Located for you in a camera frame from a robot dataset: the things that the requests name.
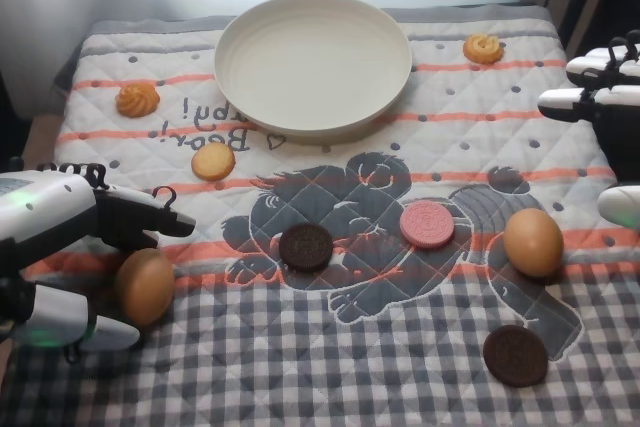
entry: bear illustration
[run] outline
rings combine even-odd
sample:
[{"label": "bear illustration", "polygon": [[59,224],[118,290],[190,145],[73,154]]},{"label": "bear illustration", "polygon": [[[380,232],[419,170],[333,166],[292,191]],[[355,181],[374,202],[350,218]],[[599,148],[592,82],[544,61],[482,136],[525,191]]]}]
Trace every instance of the bear illustration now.
[{"label": "bear illustration", "polygon": [[[401,159],[378,152],[358,154],[345,168],[321,165],[261,179],[261,193],[249,215],[223,224],[225,241],[242,254],[228,268],[229,280],[248,284],[258,276],[281,278],[297,290],[327,291],[329,309],[349,324],[428,295],[459,263],[486,266],[498,297],[540,335],[550,359],[560,359],[582,323],[544,285],[510,265],[502,242],[514,213],[544,210],[529,194],[529,184],[514,169],[494,167],[488,185],[429,198],[449,210],[455,228],[449,243],[422,250],[400,232],[401,199],[411,183]],[[322,225],[334,239],[329,266],[314,274],[288,269],[278,252],[282,232],[302,222]]]}]

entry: gingham pattern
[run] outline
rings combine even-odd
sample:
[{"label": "gingham pattern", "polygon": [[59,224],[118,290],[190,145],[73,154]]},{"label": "gingham pattern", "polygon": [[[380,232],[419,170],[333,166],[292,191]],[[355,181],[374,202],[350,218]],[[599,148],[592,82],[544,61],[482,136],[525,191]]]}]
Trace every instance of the gingham pattern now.
[{"label": "gingham pattern", "polygon": [[[508,56],[562,58],[548,22],[495,21],[483,15],[479,11],[471,22],[404,24],[414,36],[416,61],[437,58],[440,63],[459,64],[464,61],[459,38],[483,30],[504,34]],[[537,34],[527,37],[523,31]],[[85,42],[85,53],[93,50],[80,61],[75,82],[105,75],[115,80],[152,75],[164,79],[184,73],[185,66],[193,71],[195,65],[209,65],[212,53],[200,51],[199,59],[194,59],[191,51],[176,51],[196,44],[206,49],[219,34],[94,35]],[[96,54],[100,49],[113,52]],[[163,49],[172,53],[162,57],[157,51]],[[141,51],[156,53],[146,57]],[[131,52],[137,62],[128,60]],[[562,67],[499,73],[419,71],[412,74],[399,112],[524,111],[535,106],[542,90],[562,85],[566,85]],[[512,86],[522,93],[514,97]],[[157,128],[164,118],[171,120],[171,127],[183,126],[185,95],[214,98],[214,106],[221,105],[213,87],[201,83],[159,89],[160,117],[143,119],[134,130]],[[130,124],[104,107],[112,99],[113,91],[106,89],[74,91],[63,135],[101,128],[126,130]],[[174,107],[168,109],[168,102]],[[598,244],[593,239],[604,235],[599,232],[613,227],[595,209],[597,195],[612,179],[587,175],[587,168],[606,163],[584,123],[396,122],[353,145],[332,146],[331,155],[317,147],[288,143],[271,150],[265,134],[249,136],[252,151],[238,153],[232,179],[324,164],[342,168],[354,154],[388,152],[395,141],[400,150],[388,153],[402,158],[411,172],[486,172],[493,165],[523,172],[585,169],[577,178],[534,182],[531,194],[563,230],[584,229],[578,246]],[[533,140],[539,148],[532,146]],[[462,143],[471,149],[462,148]],[[110,170],[109,180],[137,188],[192,182],[185,160],[190,149],[169,150],[168,144],[146,136],[127,141],[80,139],[60,144],[57,158],[105,164],[117,158],[120,166]],[[465,183],[414,182],[402,202],[447,198]],[[182,195],[175,206],[198,218],[198,230],[189,239],[195,243],[219,240],[222,222],[247,215],[255,201],[256,192],[245,189]],[[547,288],[578,313],[583,329],[562,359],[550,363],[540,386],[509,389],[485,369],[481,352],[486,336],[501,325],[522,323],[522,318],[496,295],[482,268],[453,276],[423,296],[391,304],[374,318],[351,324],[336,319],[327,292],[299,291],[280,283],[239,287],[210,282],[183,286],[162,323],[134,351],[90,355],[69,366],[57,351],[16,350],[0,397],[0,425],[636,425],[639,266],[627,261],[633,258],[634,242],[627,239],[626,246],[614,245],[623,236],[607,232],[606,248],[578,247],[569,252],[571,276]],[[179,242],[162,241],[163,245]],[[86,244],[69,249],[78,250],[86,250]],[[603,263],[614,257],[615,261]],[[220,273],[233,262],[203,261],[185,254],[176,272],[185,278]],[[83,278],[65,274],[67,265],[48,278]]]}]

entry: heart symbol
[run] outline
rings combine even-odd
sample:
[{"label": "heart symbol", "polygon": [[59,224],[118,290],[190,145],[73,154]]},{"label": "heart symbol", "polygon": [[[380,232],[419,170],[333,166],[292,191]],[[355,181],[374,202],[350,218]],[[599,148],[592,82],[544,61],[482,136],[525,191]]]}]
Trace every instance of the heart symbol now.
[{"label": "heart symbol", "polygon": [[280,147],[287,141],[284,135],[269,134],[267,135],[267,143],[269,144],[269,150],[274,150]]}]

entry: quilted mat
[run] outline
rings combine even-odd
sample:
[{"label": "quilted mat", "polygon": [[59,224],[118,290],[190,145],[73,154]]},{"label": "quilted mat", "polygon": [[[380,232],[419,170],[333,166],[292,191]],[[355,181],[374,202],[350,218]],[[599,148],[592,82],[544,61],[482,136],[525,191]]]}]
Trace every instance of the quilted mat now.
[{"label": "quilted mat", "polygon": [[[299,145],[229,106],[212,72],[229,19],[103,22],[84,42],[57,144],[58,162],[100,162],[107,182],[171,185],[197,219],[188,239],[161,238],[177,294],[138,349],[87,355],[20,347],[0,424],[33,425],[633,425],[640,414],[638,234],[603,220],[615,182],[591,126],[540,116],[536,100],[568,86],[565,56],[539,7],[395,10],[414,69],[369,135]],[[470,64],[473,33],[498,35],[504,58]],[[144,81],[158,110],[119,116],[121,86]],[[208,142],[233,148],[220,182],[191,172]],[[453,240],[413,250],[405,206],[431,199]],[[506,259],[518,210],[560,225],[565,267],[543,286]],[[279,235],[317,222],[329,267],[283,268]],[[68,286],[108,280],[121,257],[83,241],[28,269]],[[506,325],[549,353],[541,385],[511,389],[482,359]]]}]

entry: dark brown cookie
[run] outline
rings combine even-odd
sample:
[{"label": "dark brown cookie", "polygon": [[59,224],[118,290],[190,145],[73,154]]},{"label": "dark brown cookie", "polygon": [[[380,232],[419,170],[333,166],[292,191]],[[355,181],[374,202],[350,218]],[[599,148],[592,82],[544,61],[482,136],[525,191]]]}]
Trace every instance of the dark brown cookie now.
[{"label": "dark brown cookie", "polygon": [[484,341],[482,354],[489,372],[511,387],[536,385],[547,375],[547,349],[524,327],[505,325],[494,330]]},{"label": "dark brown cookie", "polygon": [[280,237],[280,257],[290,269],[315,272],[329,264],[332,253],[331,234],[317,224],[294,225]]}]

